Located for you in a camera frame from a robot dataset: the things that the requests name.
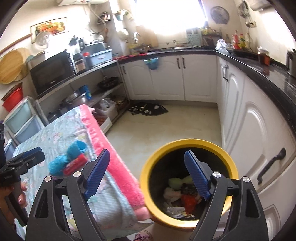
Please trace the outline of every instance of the tile floor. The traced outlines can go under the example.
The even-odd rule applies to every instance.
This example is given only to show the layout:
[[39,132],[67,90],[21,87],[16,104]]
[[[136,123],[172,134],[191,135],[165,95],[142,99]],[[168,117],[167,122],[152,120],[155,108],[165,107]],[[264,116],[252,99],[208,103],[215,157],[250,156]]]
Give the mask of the tile floor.
[[[148,157],[162,145],[184,138],[197,138],[221,146],[217,108],[164,105],[169,111],[148,117],[126,112],[106,136],[132,174],[139,179]],[[154,241],[188,240],[190,233],[153,224],[147,228]]]

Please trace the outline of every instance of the blue hanging basket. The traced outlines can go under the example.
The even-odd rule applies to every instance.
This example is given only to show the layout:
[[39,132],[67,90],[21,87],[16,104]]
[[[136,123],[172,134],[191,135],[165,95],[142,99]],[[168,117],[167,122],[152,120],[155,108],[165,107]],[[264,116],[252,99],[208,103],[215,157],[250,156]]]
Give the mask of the blue hanging basket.
[[152,59],[143,59],[145,64],[148,66],[149,69],[157,69],[159,65],[159,59],[158,58],[152,58]]

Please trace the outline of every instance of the trash can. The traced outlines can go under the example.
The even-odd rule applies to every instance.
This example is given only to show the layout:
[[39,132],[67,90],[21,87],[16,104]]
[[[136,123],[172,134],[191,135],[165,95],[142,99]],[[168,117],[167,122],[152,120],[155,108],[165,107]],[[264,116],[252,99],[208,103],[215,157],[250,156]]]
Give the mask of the trash can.
[[[184,178],[189,175],[184,164],[184,153],[192,150],[199,161],[206,162],[213,171],[219,171],[225,177],[238,179],[237,168],[227,154],[219,146],[199,139],[182,139],[170,142],[156,150],[146,161],[140,176],[140,185],[148,210],[156,222],[174,229],[191,232],[196,227],[205,207],[203,200],[196,206],[194,220],[174,219],[164,213],[163,193],[168,187],[168,179]],[[231,205],[232,197],[225,200],[222,214]]]

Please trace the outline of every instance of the pink fabric trim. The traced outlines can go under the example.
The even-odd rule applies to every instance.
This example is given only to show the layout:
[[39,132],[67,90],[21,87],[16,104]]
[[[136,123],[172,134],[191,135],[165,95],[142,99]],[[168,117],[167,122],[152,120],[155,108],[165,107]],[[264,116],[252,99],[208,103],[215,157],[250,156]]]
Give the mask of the pink fabric trim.
[[89,110],[89,107],[84,104],[79,106],[79,109],[81,112],[81,120],[88,130],[96,154],[99,155],[104,148],[110,152],[110,163],[107,168],[108,172],[112,175],[119,189],[123,195],[126,196],[133,209],[139,209],[136,215],[140,216],[141,220],[150,218],[137,179],[131,174],[113,146],[110,144]]

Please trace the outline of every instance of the window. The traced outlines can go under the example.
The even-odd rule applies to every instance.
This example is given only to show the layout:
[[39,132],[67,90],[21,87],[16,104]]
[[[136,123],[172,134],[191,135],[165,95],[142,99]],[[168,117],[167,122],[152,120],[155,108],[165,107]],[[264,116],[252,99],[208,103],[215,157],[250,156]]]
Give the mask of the window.
[[201,0],[135,0],[135,21],[156,34],[170,35],[188,28],[203,27]]

